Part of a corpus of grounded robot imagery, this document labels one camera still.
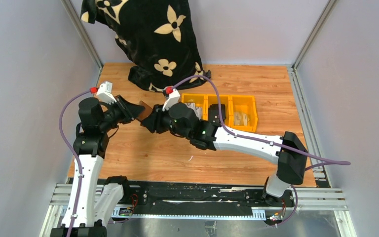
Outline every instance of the purple hose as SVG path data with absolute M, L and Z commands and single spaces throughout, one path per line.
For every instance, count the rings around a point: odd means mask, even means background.
M 77 210 L 77 205 L 78 205 L 78 201 L 79 201 L 79 195 L 80 195 L 80 188 L 82 186 L 82 164 L 80 163 L 80 160 L 79 160 L 79 156 L 76 154 L 75 150 L 73 149 L 73 147 L 71 146 L 71 144 L 69 143 L 68 139 L 66 138 L 65 136 L 65 133 L 63 132 L 63 127 L 62 127 L 62 118 L 63 118 L 63 114 L 65 113 L 65 110 L 66 108 L 68 107 L 68 105 L 73 102 L 75 99 L 79 98 L 80 96 L 82 95 L 86 95 L 87 93 L 90 93 L 89 90 L 87 91 L 84 91 L 82 92 L 81 94 L 73 97 L 72 99 L 70 99 L 66 104 L 65 106 L 63 107 L 62 109 L 62 112 L 60 113 L 60 117 L 59 117 L 59 131 L 60 131 L 60 135 L 62 136 L 63 138 L 63 141 L 65 141 L 66 145 L 68 146 L 69 150 L 71 150 L 72 154 L 75 156 L 75 160 L 77 162 L 77 170 L 79 172 L 79 179 L 77 180 L 77 190 L 76 190 L 76 197 L 75 197 L 75 202 L 74 202 L 74 205 L 73 205 L 73 209 L 72 209 L 72 214 L 76 214 L 76 210 Z M 69 224 L 69 228 L 68 228 L 68 233 L 67 233 L 67 237 L 70 237 L 71 236 L 71 232 L 72 232 L 72 227 L 73 227 L 73 223 L 75 222 L 75 218 L 74 217 L 71 217 L 71 222 Z
M 213 89 L 214 91 L 216 92 L 216 95 L 217 95 L 217 100 L 218 100 L 218 104 L 219 104 L 219 118 L 220 118 L 220 123 L 223 127 L 223 129 L 228 132 L 229 134 L 231 135 L 235 135 L 235 133 L 233 133 L 232 131 L 230 131 L 226 125 L 225 125 L 225 122 L 223 121 L 223 116 L 222 116 L 222 103 L 221 103 L 221 99 L 220 99 L 220 96 L 219 96 L 219 91 L 216 87 L 216 85 L 214 85 L 213 81 L 211 81 L 211 79 L 209 79 L 208 77 L 204 76 L 204 75 L 194 75 L 194 76 L 190 76 L 188 78 L 185 78 L 183 79 L 182 81 L 178 82 L 176 85 L 174 85 L 172 88 L 175 89 L 177 88 L 178 86 L 180 86 L 181 84 L 183 84 L 184 82 L 192 79 L 192 78 L 203 78 L 205 80 L 207 80 L 212 86 L 213 86 Z M 256 137 L 250 137 L 250 136 L 245 136 L 245 135 L 239 135 L 237 134 L 237 137 L 240 137 L 240 138 L 245 138 L 245 139 L 250 139 L 250 140 L 254 140 L 254 141 L 258 141 L 258 142 L 264 142 L 264 143 L 267 143 L 267 144 L 270 144 L 271 141 L 269 140 L 266 140 L 266 139 L 261 139 L 261 138 L 256 138 Z M 326 159 L 326 158 L 322 158 L 322 157 L 318 157 L 318 156 L 315 156 L 315 155 L 312 155 L 310 153 L 307 153 L 307 152 L 304 152 L 304 151 L 301 151 L 299 149 L 296 149 L 296 148 L 292 148 L 292 147 L 289 147 L 287 145 L 284 145 L 284 144 L 280 144 L 280 143 L 275 143 L 273 142 L 273 145 L 276 145 L 278 147 L 281 147 L 281 148 L 284 148 L 284 149 L 287 149 L 287 150 L 290 150 L 290 151 L 293 151 L 293 152 L 296 152 L 300 155 L 303 155 L 303 156 L 307 156 L 307 157 L 311 157 L 311 158 L 314 158 L 314 159 L 317 159 L 317 160 L 321 160 L 321 161 L 324 161 L 325 163 L 321 163 L 321 164 L 318 164 L 318 165 L 315 165 L 314 167 L 317 167 L 317 166 L 324 166 L 324 165 L 328 165 L 328 164 L 339 164 L 339 165 L 350 165 L 351 162 L 349 161 L 337 161 L 337 160 L 332 160 L 332 159 Z

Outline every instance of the purple cable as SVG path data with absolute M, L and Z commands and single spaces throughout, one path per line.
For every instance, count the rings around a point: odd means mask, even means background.
M 190 76 L 190 77 L 187 77 L 185 79 L 183 79 L 182 81 L 178 82 L 176 85 L 174 85 L 172 88 L 173 89 L 176 89 L 178 86 L 180 86 L 181 84 L 183 84 L 184 82 L 192 79 L 192 78 L 203 78 L 205 79 L 206 81 L 208 81 L 212 86 L 213 86 L 213 89 L 214 91 L 216 92 L 216 95 L 217 95 L 217 100 L 218 100 L 218 104 L 219 104 L 219 118 L 220 118 L 220 123 L 223 127 L 223 129 L 228 132 L 229 134 L 231 135 L 235 135 L 235 133 L 233 133 L 232 131 L 230 131 L 226 125 L 225 125 L 225 122 L 223 121 L 223 116 L 222 116 L 222 102 L 221 102 L 221 99 L 220 99 L 220 95 L 219 95 L 219 91 L 216 87 L 216 85 L 214 85 L 213 81 L 211 79 L 209 79 L 208 77 L 204 76 L 204 75 L 194 75 L 194 76 Z M 258 142 L 264 142 L 264 143 L 267 143 L 267 144 L 270 144 L 271 141 L 269 140 L 266 140 L 266 139 L 261 139 L 261 138 L 256 138 L 256 137 L 250 137 L 250 136 L 245 136 L 245 135 L 239 135 L 237 134 L 236 137 L 240 137 L 240 138 L 245 138 L 245 139 L 250 139 L 250 140 L 254 140 L 254 141 L 258 141 Z M 317 167 L 317 166 L 324 166 L 324 165 L 328 165 L 328 164 L 339 164 L 339 165 L 350 165 L 351 162 L 349 161 L 337 161 L 337 160 L 332 160 L 332 159 L 326 159 L 326 158 L 322 158 L 322 157 L 318 157 L 318 156 L 315 156 L 313 154 L 310 154 L 310 153 L 307 153 L 307 152 L 304 152 L 304 151 L 301 151 L 299 149 L 296 149 L 296 148 L 293 148 L 293 147 L 289 147 L 287 145 L 284 145 L 284 144 L 280 144 L 280 143 L 275 143 L 273 142 L 273 145 L 276 145 L 278 147 L 281 147 L 281 148 L 284 148 L 284 149 L 287 149 L 287 150 L 290 150 L 290 151 L 293 151 L 293 152 L 296 152 L 300 155 L 303 155 L 303 156 L 307 156 L 307 157 L 311 157 L 311 158 L 314 158 L 314 159 L 317 159 L 317 160 L 320 160 L 320 161 L 324 161 L 325 163 L 321 163 L 319 165 L 315 165 L 314 167 Z
M 62 119 L 63 119 L 63 114 L 65 113 L 66 108 L 68 107 L 68 105 L 71 102 L 73 102 L 75 99 L 79 98 L 80 96 L 86 95 L 87 93 L 90 93 L 90 92 L 91 91 L 87 90 L 87 91 L 82 92 L 81 94 L 73 97 L 72 99 L 70 99 L 65 104 L 65 106 L 63 107 L 62 112 L 60 113 L 60 117 L 59 117 L 59 131 L 60 131 L 60 135 L 62 136 L 63 141 L 65 141 L 65 143 L 68 146 L 69 150 L 71 150 L 72 154 L 75 156 L 75 160 L 77 162 L 77 170 L 79 172 L 79 179 L 77 181 L 77 190 L 76 190 L 75 202 L 74 202 L 73 209 L 72 209 L 72 214 L 73 215 L 76 214 L 77 205 L 78 205 L 78 201 L 79 201 L 79 195 L 80 195 L 80 188 L 82 186 L 82 164 L 80 163 L 79 156 L 76 154 L 75 150 L 73 149 L 73 147 L 69 143 L 68 139 L 66 138 L 65 133 L 63 132 Z M 67 232 L 67 235 L 66 235 L 67 237 L 71 236 L 72 227 L 73 227 L 73 223 L 74 222 L 75 222 L 75 218 L 71 217 L 71 222 L 69 224 L 68 232 Z

